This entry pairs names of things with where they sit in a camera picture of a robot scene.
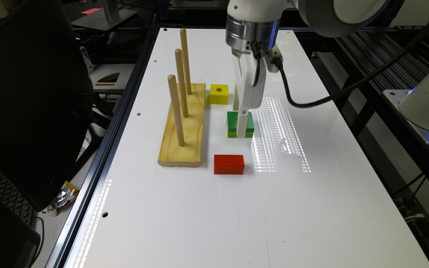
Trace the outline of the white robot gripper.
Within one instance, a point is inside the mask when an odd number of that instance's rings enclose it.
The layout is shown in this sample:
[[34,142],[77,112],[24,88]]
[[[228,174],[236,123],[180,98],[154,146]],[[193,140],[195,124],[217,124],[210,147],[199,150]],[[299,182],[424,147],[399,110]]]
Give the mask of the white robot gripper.
[[273,47],[262,54],[260,60],[254,58],[253,53],[232,51],[235,71],[235,92],[232,108],[238,111],[237,137],[244,138],[247,131],[249,110],[260,107],[267,72],[276,73],[279,69],[274,60],[282,60],[282,53],[278,47]]

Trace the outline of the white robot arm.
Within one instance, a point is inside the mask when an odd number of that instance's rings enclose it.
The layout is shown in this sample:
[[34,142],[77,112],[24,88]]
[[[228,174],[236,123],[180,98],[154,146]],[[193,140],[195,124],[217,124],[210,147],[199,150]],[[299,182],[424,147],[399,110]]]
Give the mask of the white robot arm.
[[279,70],[276,37],[284,10],[294,7],[317,34],[339,37],[368,25],[387,0],[232,0],[227,7],[226,43],[232,49],[236,135],[247,136],[249,111],[260,107],[266,74]]

